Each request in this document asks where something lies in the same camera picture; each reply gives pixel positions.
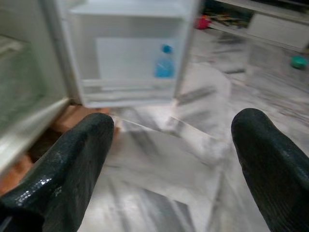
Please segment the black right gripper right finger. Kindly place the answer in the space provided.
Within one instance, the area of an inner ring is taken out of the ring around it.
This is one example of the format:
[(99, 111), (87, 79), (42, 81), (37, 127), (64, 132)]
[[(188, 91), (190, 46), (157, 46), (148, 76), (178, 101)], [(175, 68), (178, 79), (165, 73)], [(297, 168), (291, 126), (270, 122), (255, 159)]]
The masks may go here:
[(271, 232), (309, 232), (309, 157), (262, 111), (236, 114), (231, 134), (242, 173)]

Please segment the red clay brick stack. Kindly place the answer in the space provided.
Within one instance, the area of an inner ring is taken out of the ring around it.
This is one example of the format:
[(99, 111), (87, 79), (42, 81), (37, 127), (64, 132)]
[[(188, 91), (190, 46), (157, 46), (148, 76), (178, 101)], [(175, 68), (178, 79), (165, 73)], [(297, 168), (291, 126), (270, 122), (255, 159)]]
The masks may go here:
[(41, 158), (62, 134), (76, 126), (86, 116), (93, 113), (110, 115), (111, 111), (109, 108), (86, 108), (81, 105), (68, 106), (29, 149), (28, 156), (31, 158), (32, 163), (35, 163)]
[(25, 153), (4, 177), (0, 179), (0, 196), (14, 189), (32, 166), (33, 162), (31, 157), (28, 153)]

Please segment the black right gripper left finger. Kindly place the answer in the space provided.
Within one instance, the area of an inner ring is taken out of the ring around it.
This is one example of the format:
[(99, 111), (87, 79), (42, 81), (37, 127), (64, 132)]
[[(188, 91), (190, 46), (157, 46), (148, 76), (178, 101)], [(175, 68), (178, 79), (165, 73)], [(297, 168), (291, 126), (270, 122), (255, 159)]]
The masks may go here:
[(113, 119), (87, 115), (0, 197), (0, 232), (77, 232), (110, 150)]

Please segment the white fridge door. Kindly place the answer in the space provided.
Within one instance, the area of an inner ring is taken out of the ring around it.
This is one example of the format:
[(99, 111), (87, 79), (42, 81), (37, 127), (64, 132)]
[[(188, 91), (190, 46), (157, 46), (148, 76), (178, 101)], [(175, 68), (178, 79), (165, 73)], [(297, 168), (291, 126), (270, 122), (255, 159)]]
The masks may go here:
[[(199, 0), (54, 0), (77, 91), (89, 108), (171, 102)], [(156, 78), (163, 44), (173, 78)]]

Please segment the red plastic cup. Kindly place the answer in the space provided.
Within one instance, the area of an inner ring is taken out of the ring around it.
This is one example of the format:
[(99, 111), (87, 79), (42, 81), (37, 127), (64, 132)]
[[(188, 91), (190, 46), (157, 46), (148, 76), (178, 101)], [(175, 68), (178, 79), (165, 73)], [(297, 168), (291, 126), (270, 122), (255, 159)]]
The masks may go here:
[(207, 15), (201, 15), (195, 21), (195, 28), (199, 30), (207, 29), (211, 24), (211, 19)]

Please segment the black crate with items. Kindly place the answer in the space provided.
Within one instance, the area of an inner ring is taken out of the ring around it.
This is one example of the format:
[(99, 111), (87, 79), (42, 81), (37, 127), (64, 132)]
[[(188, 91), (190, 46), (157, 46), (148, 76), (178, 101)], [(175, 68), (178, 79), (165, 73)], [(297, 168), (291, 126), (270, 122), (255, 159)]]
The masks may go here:
[(246, 29), (253, 14), (241, 12), (223, 12), (223, 13), (210, 13), (209, 17), (211, 22), (219, 23), (220, 25), (227, 26), (234, 29)]

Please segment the clear water bottle blue cap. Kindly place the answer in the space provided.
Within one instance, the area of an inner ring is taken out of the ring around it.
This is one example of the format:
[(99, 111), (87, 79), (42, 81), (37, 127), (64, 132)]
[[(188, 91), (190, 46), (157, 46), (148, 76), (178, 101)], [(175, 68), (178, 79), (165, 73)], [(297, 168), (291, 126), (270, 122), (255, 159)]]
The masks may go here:
[(154, 67), (156, 78), (173, 78), (174, 76), (174, 61), (173, 48), (170, 45), (163, 44), (161, 47), (161, 55), (157, 59)]

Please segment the white fridge body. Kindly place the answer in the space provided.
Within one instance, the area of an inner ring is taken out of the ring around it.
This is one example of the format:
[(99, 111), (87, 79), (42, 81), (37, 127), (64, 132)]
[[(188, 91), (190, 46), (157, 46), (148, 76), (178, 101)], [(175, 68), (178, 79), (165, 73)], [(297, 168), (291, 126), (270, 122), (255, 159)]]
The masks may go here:
[(40, 0), (0, 0), (0, 178), (69, 101)]

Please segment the green round lid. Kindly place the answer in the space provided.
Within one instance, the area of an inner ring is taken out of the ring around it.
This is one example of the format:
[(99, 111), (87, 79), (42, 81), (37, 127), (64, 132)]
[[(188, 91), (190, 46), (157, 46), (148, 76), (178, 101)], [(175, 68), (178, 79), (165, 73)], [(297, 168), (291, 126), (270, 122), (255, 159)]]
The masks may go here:
[(305, 69), (308, 65), (308, 61), (304, 56), (292, 56), (290, 65), (295, 69)]

